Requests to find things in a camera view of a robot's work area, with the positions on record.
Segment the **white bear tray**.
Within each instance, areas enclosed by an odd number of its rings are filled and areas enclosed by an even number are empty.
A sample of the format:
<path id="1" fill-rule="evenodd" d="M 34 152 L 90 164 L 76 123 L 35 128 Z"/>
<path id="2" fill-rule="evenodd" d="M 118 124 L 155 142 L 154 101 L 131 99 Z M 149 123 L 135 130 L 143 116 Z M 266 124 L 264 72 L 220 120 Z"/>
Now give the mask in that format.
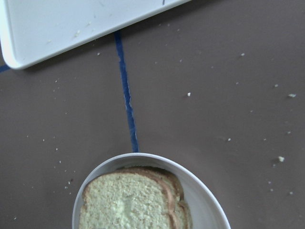
<path id="1" fill-rule="evenodd" d="M 181 5 L 181 0 L 3 0 L 5 63 L 24 69 Z"/>

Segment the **white round plate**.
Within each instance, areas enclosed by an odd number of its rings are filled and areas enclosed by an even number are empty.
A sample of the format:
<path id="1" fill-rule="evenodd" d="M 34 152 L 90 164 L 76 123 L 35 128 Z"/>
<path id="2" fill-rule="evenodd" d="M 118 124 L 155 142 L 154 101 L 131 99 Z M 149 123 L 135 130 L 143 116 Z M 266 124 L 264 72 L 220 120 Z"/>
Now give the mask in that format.
<path id="1" fill-rule="evenodd" d="M 158 167 L 177 176 L 184 190 L 184 198 L 189 204 L 194 229 L 229 229 L 231 227 L 215 196 L 188 169 L 162 156 L 148 153 L 127 153 L 102 162 L 85 178 L 74 202 L 71 221 L 73 229 L 79 227 L 79 215 L 83 205 L 82 193 L 86 185 L 102 174 L 132 166 Z"/>

